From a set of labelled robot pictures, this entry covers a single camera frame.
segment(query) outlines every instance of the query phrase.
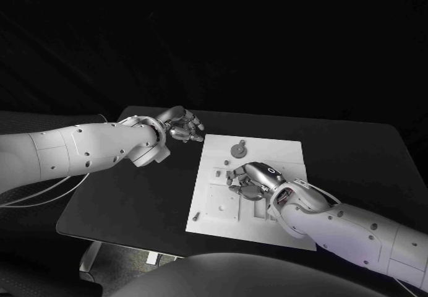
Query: white board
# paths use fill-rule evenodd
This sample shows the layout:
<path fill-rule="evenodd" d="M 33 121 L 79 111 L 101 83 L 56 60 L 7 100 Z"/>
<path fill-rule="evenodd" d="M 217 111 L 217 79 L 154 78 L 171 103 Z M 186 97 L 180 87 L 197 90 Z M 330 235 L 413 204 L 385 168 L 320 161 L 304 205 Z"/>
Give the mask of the white board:
<path fill-rule="evenodd" d="M 241 140 L 245 140 L 246 156 L 236 159 L 230 155 L 230 147 Z M 226 171 L 253 161 L 274 167 L 287 181 L 295 178 L 307 181 L 300 142 L 207 134 L 186 231 L 315 251 L 314 241 L 308 237 L 297 239 L 288 235 L 275 218 L 266 214 L 265 199 L 252 202 L 228 189 Z"/>

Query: black curtain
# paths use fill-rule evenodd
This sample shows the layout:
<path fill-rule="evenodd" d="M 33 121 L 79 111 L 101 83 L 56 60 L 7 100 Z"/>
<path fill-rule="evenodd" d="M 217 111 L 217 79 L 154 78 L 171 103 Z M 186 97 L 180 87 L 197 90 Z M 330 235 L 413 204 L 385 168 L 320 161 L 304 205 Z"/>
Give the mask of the black curtain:
<path fill-rule="evenodd" d="M 385 123 L 426 180 L 426 1 L 219 5 L 1 1 L 0 109 Z"/>

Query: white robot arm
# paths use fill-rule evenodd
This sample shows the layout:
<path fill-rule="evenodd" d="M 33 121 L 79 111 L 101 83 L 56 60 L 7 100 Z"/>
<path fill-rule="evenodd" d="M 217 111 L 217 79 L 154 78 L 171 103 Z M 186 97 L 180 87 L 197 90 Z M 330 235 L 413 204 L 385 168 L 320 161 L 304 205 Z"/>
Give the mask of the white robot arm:
<path fill-rule="evenodd" d="M 230 186 L 239 178 L 241 186 Z M 269 199 L 268 213 L 295 238 L 305 236 L 357 266 L 428 291 L 428 236 L 364 209 L 330 205 L 321 189 L 264 163 L 245 164 L 228 177 L 229 190 L 252 201 Z"/>
<path fill-rule="evenodd" d="M 173 138 L 203 141 L 203 125 L 181 106 L 155 118 L 132 116 L 119 123 L 83 124 L 56 130 L 0 136 L 0 193 L 14 187 L 111 168 L 124 158 L 135 166 L 170 155 Z"/>

